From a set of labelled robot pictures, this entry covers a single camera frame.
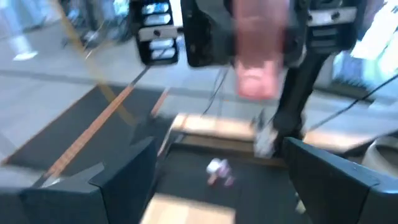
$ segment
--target tiled floor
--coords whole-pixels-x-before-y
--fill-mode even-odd
[[[8,41],[0,40],[0,157],[23,145],[94,86],[95,78],[89,73],[90,67],[82,56],[71,45],[61,48],[64,36],[58,25],[28,34],[39,54],[23,62],[12,61],[15,55]],[[90,58],[95,61],[95,71],[111,83],[127,84],[144,68],[134,41],[104,46]],[[331,63],[320,75],[324,80],[327,80],[329,73],[327,66],[330,68]],[[216,67],[190,68],[185,52],[181,51],[178,64],[150,69],[138,85],[172,89],[172,94],[161,108],[162,113],[202,113],[208,104],[217,73]],[[220,103],[217,99],[209,114],[251,119],[265,107],[271,117],[277,106],[277,100],[253,102],[239,98],[235,93],[232,71],[220,95],[225,99],[222,109],[218,109]],[[307,126],[351,101],[314,93],[307,104]],[[388,111],[383,106],[370,110],[366,105],[358,105],[322,129],[374,136],[397,126],[396,110]]]

